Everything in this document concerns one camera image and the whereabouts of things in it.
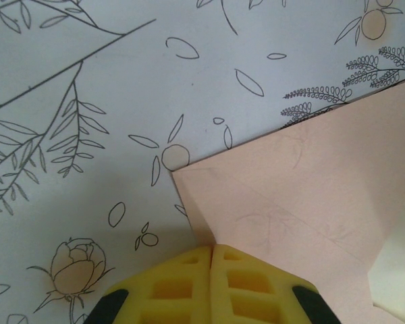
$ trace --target black rubber tip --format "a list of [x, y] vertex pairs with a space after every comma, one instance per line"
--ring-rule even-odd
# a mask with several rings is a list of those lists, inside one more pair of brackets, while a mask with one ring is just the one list
[[302, 286], [292, 291], [312, 324], [341, 324], [320, 294]]
[[84, 324], [113, 324], [128, 294], [127, 290], [119, 289], [103, 296], [93, 308]]

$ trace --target white paper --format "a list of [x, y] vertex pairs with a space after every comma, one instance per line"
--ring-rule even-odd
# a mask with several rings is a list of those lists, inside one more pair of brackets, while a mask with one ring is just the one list
[[405, 1], [0, 0], [0, 323], [192, 248], [169, 170], [404, 79]]

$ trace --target orange fruit drawing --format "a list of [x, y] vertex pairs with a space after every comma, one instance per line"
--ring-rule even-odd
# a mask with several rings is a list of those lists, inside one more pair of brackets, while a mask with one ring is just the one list
[[384, 34], [386, 22], [381, 10], [376, 9], [367, 12], [362, 19], [363, 35], [372, 41], [380, 38]]

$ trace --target pink paper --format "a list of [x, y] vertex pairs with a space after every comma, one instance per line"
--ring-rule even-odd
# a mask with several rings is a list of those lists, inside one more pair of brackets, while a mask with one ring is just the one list
[[342, 323], [401, 323], [367, 271], [405, 200], [405, 84], [174, 174], [201, 242], [313, 282]]

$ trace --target yellow object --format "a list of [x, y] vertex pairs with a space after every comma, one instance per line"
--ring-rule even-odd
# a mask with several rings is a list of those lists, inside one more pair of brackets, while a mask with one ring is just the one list
[[[316, 302], [309, 304], [303, 296]], [[117, 283], [84, 323], [340, 322], [311, 283], [235, 248], [216, 245], [186, 252]]]

